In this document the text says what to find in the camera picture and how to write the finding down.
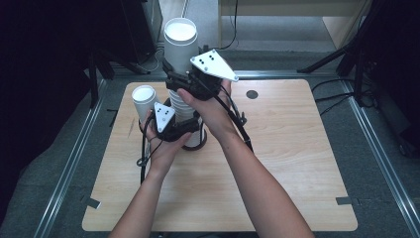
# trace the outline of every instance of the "wooden board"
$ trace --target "wooden board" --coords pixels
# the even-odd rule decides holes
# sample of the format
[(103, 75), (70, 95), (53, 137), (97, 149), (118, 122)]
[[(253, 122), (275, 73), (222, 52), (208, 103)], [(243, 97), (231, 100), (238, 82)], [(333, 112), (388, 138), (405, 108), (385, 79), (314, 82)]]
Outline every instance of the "wooden board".
[[(91, 195), (101, 206), (87, 207), (85, 230), (111, 230), (139, 187), (136, 160), (142, 134), (131, 93), (141, 84), (152, 86), (160, 101), (168, 98), (162, 82), (127, 86)], [(234, 101), (248, 118), (245, 128), (256, 155), (287, 190), (311, 229), (355, 230), (358, 222), (352, 206), (336, 201), (348, 195), (308, 83), (303, 79), (249, 80), (232, 87)], [(259, 97), (249, 99), (249, 90)], [(212, 135), (199, 151), (181, 151), (176, 156), (163, 183), (153, 230), (254, 230)]]

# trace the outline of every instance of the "person's right hand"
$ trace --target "person's right hand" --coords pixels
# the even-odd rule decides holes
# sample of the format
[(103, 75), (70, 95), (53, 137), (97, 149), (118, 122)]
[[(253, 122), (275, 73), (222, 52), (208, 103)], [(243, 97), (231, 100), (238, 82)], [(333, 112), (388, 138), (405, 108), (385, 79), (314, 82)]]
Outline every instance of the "person's right hand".
[[(222, 81), (222, 86), (226, 88), (229, 94), (231, 93), (231, 81), (224, 79)], [(177, 93), (186, 104), (200, 113), (204, 123), (216, 139), (223, 137), (224, 133), (236, 133), (236, 129), (228, 112), (216, 99), (210, 98), (207, 101), (201, 101), (182, 88), (179, 88)], [(225, 91), (220, 90), (219, 97), (230, 108), (231, 105)]]

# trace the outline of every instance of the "black hole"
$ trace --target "black hole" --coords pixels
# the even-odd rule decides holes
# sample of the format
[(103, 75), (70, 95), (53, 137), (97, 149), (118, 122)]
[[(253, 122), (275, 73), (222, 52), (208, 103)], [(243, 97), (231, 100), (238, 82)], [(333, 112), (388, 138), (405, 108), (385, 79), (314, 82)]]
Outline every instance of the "black hole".
[(247, 92), (247, 97), (250, 99), (256, 99), (257, 97), (259, 97), (259, 94), (254, 90), (249, 90)]

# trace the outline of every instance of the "white cup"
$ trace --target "white cup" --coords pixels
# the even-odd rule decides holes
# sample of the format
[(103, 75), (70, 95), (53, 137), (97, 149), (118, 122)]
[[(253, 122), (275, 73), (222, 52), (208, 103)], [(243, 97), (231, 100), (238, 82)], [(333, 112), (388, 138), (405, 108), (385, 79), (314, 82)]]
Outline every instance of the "white cup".
[(155, 102), (159, 102), (155, 89), (149, 85), (136, 87), (132, 97), (141, 122), (147, 119), (146, 115), (155, 107)]
[(173, 71), (186, 75), (192, 57), (199, 55), (197, 28), (186, 18), (173, 18), (164, 26), (164, 58)]

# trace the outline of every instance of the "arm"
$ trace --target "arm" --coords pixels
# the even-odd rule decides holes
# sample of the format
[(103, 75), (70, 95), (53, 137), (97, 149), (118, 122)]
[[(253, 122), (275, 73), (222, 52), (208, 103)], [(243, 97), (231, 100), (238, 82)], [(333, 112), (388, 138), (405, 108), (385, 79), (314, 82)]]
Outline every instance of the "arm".
[[(151, 151), (153, 151), (160, 144), (160, 139), (155, 138), (156, 133), (151, 126), (147, 134), (148, 140), (154, 138), (151, 140)], [(186, 143), (190, 135), (190, 133), (185, 134), (173, 143), (161, 143), (151, 158), (151, 168), (145, 180), (109, 237), (150, 237), (164, 177), (172, 165), (176, 152)]]
[[(223, 85), (230, 91), (230, 83)], [(200, 101), (183, 89), (178, 94), (202, 116), (220, 143), (251, 221), (261, 237), (313, 237), (281, 184), (238, 135), (226, 110), (214, 99)]]

